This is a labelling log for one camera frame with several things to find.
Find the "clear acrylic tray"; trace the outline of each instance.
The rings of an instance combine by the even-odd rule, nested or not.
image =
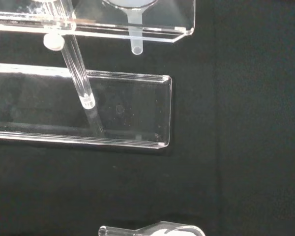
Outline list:
[[[68,2],[0,0],[0,30],[176,42],[195,26],[195,0]]]
[[[87,71],[96,105],[85,110],[66,68],[0,64],[0,139],[164,148],[169,76]]]

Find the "clear acrylic sheet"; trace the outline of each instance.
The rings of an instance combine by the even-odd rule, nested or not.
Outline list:
[[[169,76],[87,75],[93,109],[81,105],[66,68],[0,64],[0,139],[154,149],[169,144]]]
[[[164,42],[175,42],[194,30],[195,0],[73,0],[74,9],[68,2],[71,0],[0,0],[0,30],[57,30]]]

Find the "white plastic cap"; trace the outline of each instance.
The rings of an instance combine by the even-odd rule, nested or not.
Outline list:
[[[56,52],[61,51],[64,44],[64,38],[57,33],[48,33],[44,36],[44,45],[49,50]]]

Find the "white circular filter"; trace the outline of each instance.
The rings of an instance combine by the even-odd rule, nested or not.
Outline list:
[[[44,36],[44,45],[49,50],[56,52],[61,51],[64,44],[64,38],[57,33],[48,33]]]
[[[106,0],[119,7],[135,8],[152,4],[157,0]]]

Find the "glass funnel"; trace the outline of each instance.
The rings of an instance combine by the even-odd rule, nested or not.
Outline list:
[[[102,226],[98,231],[99,236],[206,236],[196,226],[184,225],[173,222],[161,221],[159,223],[138,229],[127,230]]]

